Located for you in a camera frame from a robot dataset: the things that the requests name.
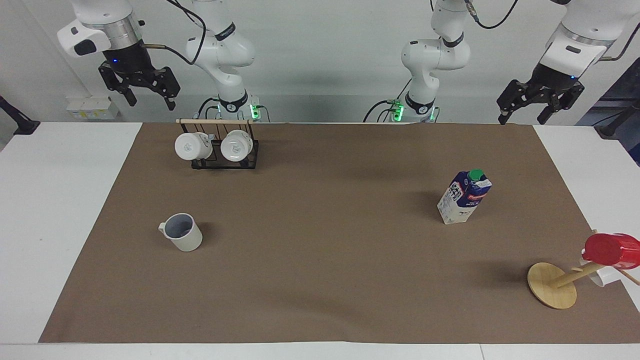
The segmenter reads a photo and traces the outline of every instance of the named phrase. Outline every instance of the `white wall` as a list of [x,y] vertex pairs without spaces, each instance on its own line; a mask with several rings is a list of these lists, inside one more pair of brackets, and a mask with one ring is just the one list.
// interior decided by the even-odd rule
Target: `white wall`
[[[127,121],[190,116],[200,99],[214,93],[200,69],[188,67],[168,52],[152,51],[154,65],[169,65],[178,77],[182,86],[178,107],[170,113],[160,96],[150,95],[140,97],[131,109],[119,94],[104,88],[97,72],[100,54],[81,59],[60,56],[56,32],[74,18],[68,0],[0,0],[0,4],[0,91],[34,117],[69,120],[64,97],[83,91],[70,69],[91,94],[112,95]],[[146,42],[182,49],[187,38],[199,34],[165,1],[132,4],[137,16],[147,22]],[[511,0],[476,1],[479,16],[487,24],[501,19],[510,4]],[[395,97],[408,79],[400,61],[404,43],[436,37],[429,26],[427,0],[229,0],[229,6],[239,31],[258,50],[256,62],[241,73],[265,105],[274,102],[274,120],[361,121],[373,100]],[[496,98],[512,79],[529,79],[563,15],[564,8],[550,1],[523,0],[498,29],[480,29],[469,19],[466,36],[472,59],[465,69],[440,73],[440,121],[495,123]],[[612,53],[617,54],[633,25]],[[49,46],[41,51],[45,41]],[[587,90],[574,109],[555,115],[549,123],[576,123],[639,55],[640,39],[636,39],[622,60],[594,65],[582,79]],[[135,92],[148,94],[147,90]],[[348,101],[343,95],[350,95]],[[34,98],[43,105],[29,103]],[[310,110],[310,103],[318,111]],[[541,110],[541,106],[522,109],[513,122],[533,124]]]

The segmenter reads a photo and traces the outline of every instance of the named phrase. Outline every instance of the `white table surface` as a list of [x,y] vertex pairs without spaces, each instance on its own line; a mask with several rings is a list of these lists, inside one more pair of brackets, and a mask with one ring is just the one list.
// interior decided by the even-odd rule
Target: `white table surface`
[[[0,359],[602,360],[640,352],[640,345],[37,344],[140,126],[43,123],[0,152]],[[591,227],[640,236],[640,168],[622,146],[590,127],[536,130]],[[640,288],[623,282],[640,309]]]

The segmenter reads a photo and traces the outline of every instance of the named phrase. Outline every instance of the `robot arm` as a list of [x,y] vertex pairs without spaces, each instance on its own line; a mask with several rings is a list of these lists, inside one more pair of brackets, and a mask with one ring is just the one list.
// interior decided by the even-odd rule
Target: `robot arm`
[[148,88],[163,96],[169,110],[173,110],[173,98],[178,96],[180,85],[169,67],[157,70],[151,64],[140,31],[144,23],[135,19],[128,0],[71,3],[77,19],[58,32],[65,52],[73,57],[102,52],[106,61],[98,70],[109,90],[123,94],[134,106],[137,99],[129,86]]
[[411,87],[403,98],[405,120],[422,122],[431,115],[440,87],[432,71],[462,69],[469,62],[471,50],[463,32],[467,17],[464,0],[438,0],[431,27],[440,38],[405,45],[402,61],[412,75]]
[[[193,0],[195,12],[207,24],[207,36],[195,65],[204,70],[216,85],[220,100],[219,117],[224,119],[257,119],[258,98],[244,87],[236,67],[246,67],[255,59],[255,48],[236,32],[224,0]],[[187,54],[198,50],[196,39],[189,39]]]
[[498,98],[499,121],[532,103],[547,107],[538,116],[545,124],[554,113],[570,109],[584,86],[580,77],[620,37],[627,22],[640,12],[638,0],[552,0],[567,12],[547,42],[547,50],[526,83],[512,80]]

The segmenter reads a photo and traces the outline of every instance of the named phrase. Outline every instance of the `wooden stand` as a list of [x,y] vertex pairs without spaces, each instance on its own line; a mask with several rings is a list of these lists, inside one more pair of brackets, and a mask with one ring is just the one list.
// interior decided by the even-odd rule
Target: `wooden stand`
[[588,263],[572,269],[573,273],[566,274],[555,265],[537,263],[529,269],[527,281],[533,295],[544,305],[554,309],[568,309],[575,304],[578,296],[573,282],[603,267],[596,263]]

